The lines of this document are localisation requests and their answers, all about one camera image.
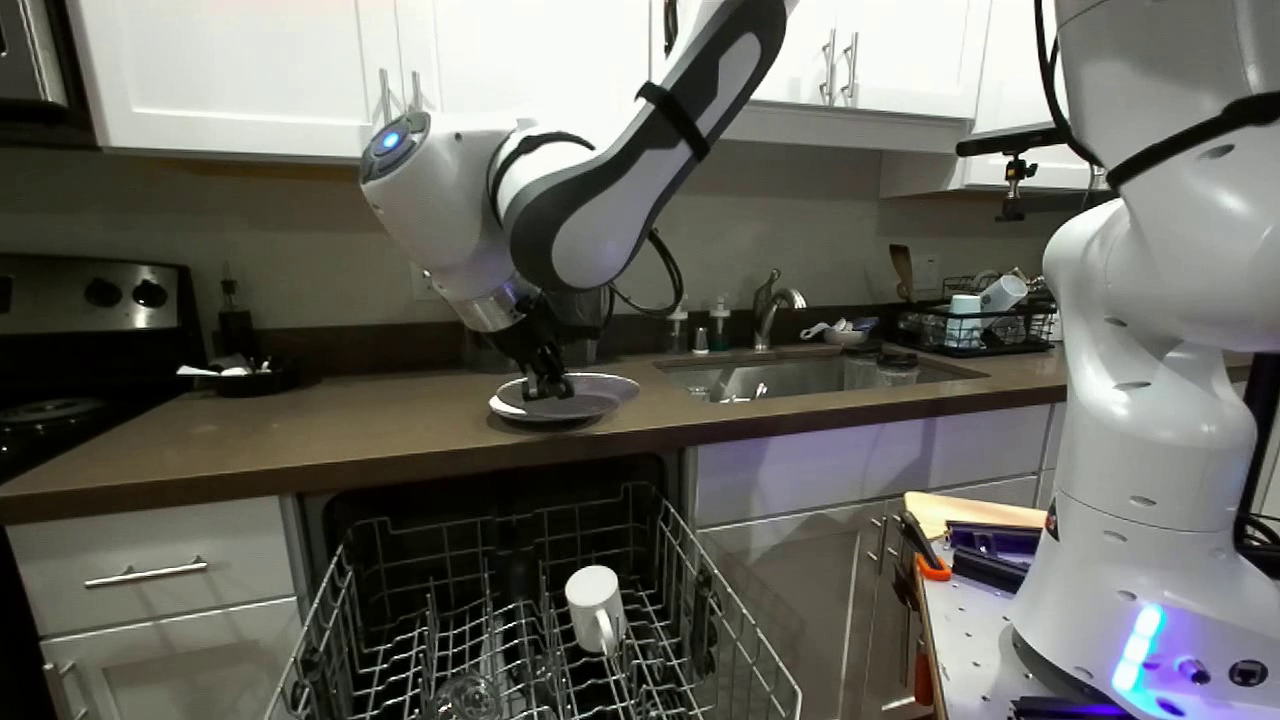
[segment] plate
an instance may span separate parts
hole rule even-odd
[[[537,425],[537,430],[588,425],[639,393],[633,377],[612,377],[612,371],[562,371],[562,382],[572,384],[572,398],[529,399],[525,377],[514,377],[488,398],[488,411],[507,425]]]

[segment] stove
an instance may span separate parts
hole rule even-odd
[[[173,399],[198,360],[181,265],[0,255],[0,484]],[[0,531],[0,720],[50,720],[40,636]]]

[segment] backsplash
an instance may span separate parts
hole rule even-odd
[[[367,216],[350,170],[115,159],[0,153],[0,251],[181,262],[203,321],[218,276],[238,282],[261,330],[447,321],[408,255]],[[689,306],[735,308],[781,269],[813,306],[895,300],[886,243],[940,271],[1041,269],[1065,216],[991,225],[994,198],[880,202],[875,153],[722,145],[658,216],[689,276]],[[625,290],[658,306],[666,282],[639,251]]]

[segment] brown countertop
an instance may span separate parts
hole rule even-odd
[[[639,398],[606,420],[569,431],[492,420],[483,404],[499,377],[478,371],[350,377],[261,399],[188,393],[0,484],[0,524],[411,484],[510,466],[956,415],[1065,398],[1054,351],[962,360],[959,370],[984,377],[716,408],[689,398],[655,360],[625,360],[612,371],[639,382]]]

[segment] dishwasher rack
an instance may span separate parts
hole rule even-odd
[[[615,657],[579,654],[562,582],[625,586]],[[447,524],[360,521],[267,720],[794,720],[800,684],[647,484]]]

